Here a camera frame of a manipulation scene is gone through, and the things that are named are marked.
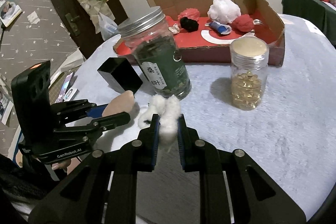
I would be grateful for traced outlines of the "person's left hand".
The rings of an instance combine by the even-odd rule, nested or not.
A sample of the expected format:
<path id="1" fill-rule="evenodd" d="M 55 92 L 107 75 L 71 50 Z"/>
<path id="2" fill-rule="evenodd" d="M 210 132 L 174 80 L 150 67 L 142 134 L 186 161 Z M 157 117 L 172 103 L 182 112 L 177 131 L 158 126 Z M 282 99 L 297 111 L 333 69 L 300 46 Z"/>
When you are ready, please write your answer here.
<path id="1" fill-rule="evenodd" d="M 59 163 L 54 163 L 52 164 L 52 170 L 67 169 L 70 164 L 71 164 L 71 159 L 64 160 Z"/>

